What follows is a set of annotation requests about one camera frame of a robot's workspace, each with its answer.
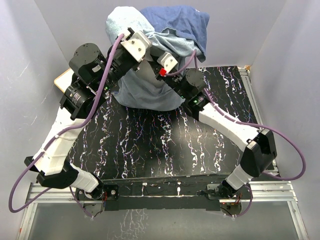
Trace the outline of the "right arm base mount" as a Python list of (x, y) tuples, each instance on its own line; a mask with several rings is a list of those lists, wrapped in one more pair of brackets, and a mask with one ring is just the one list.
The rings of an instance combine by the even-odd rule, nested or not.
[(239, 204), (241, 202), (242, 192), (241, 190), (246, 189), (249, 192), (249, 203), (245, 210), (242, 210), (239, 214), (231, 213), (226, 208), (221, 207), (220, 209), (223, 209), (223, 215), (225, 217), (230, 217), (233, 220), (237, 217), (243, 216), (246, 214), (249, 209), (251, 208), (252, 202), (253, 202), (253, 192), (251, 189), (251, 186), (249, 183), (245, 183), (242, 185), (239, 189), (235, 190), (231, 187), (229, 183), (227, 183), (226, 180), (223, 180), (217, 187), (208, 189), (208, 187), (205, 190), (199, 190), (196, 192), (197, 196), (204, 196), (208, 200), (210, 200), (210, 197), (214, 198), (215, 200), (220, 199), (232, 199), (233, 197), (236, 197), (235, 202), (233, 202), (233, 205)]

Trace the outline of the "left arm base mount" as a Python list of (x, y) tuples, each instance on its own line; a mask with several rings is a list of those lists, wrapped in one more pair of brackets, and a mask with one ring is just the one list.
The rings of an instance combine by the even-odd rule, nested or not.
[[(119, 186), (117, 184), (102, 184), (98, 185), (92, 192), (86, 192), (81, 189), (76, 189), (74, 192), (71, 187), (69, 187), (70, 193), (75, 200), (75, 202), (80, 206), (83, 212), (90, 217), (92, 220), (98, 215), (105, 211), (107, 206), (107, 201), (118, 201), (119, 198)], [(94, 207), (95, 204), (81, 203), (81, 201), (99, 201), (100, 210), (97, 213), (90, 212), (87, 207)]]

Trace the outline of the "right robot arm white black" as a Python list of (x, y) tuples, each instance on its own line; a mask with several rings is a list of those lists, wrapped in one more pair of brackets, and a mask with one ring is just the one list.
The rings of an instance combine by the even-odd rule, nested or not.
[(254, 127), (222, 110), (206, 93), (203, 73), (187, 69), (172, 74), (159, 63), (151, 65), (158, 81), (164, 81), (182, 99), (185, 112), (230, 139), (242, 151), (240, 163), (216, 188), (205, 191), (213, 197), (233, 199), (241, 188), (258, 178), (277, 156), (274, 134), (265, 127)]

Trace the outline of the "white pillow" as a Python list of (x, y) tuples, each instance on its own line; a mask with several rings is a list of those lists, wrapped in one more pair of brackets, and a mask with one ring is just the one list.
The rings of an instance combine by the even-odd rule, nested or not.
[(143, 61), (139, 65), (139, 70), (136, 72), (141, 77), (155, 77), (160, 69), (163, 67), (158, 59), (164, 54), (163, 50), (151, 49), (145, 56)]

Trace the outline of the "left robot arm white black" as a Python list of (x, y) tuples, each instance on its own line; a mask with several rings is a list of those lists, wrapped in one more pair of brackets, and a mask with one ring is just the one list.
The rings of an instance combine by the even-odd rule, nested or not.
[(93, 200), (103, 195), (104, 185), (93, 173), (69, 161), (68, 153), (78, 135), (89, 123), (110, 89), (144, 59), (149, 47), (138, 40), (114, 44), (107, 57), (94, 43), (84, 43), (69, 61), (72, 78), (60, 100), (56, 119), (41, 149), (25, 159), (27, 170), (36, 172), (41, 186), (54, 189), (74, 187)]

